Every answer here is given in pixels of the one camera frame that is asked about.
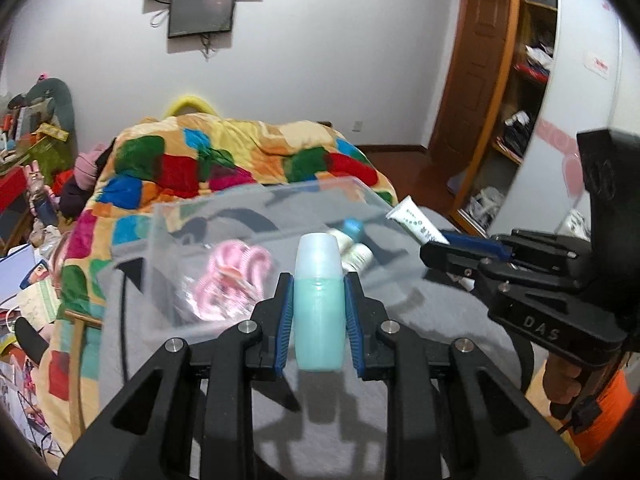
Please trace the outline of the hand holding right gripper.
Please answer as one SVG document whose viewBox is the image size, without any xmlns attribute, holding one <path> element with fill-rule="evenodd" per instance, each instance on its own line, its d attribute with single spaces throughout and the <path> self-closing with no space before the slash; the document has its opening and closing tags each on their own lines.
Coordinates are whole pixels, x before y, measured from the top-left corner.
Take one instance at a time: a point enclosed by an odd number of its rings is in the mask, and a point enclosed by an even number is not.
<svg viewBox="0 0 640 480">
<path fill-rule="evenodd" d="M 554 354 L 548 357 L 542 385 L 551 402 L 550 411 L 554 418 L 567 420 L 570 406 L 582 391 L 580 374 L 582 369 L 579 366 Z"/>
</svg>

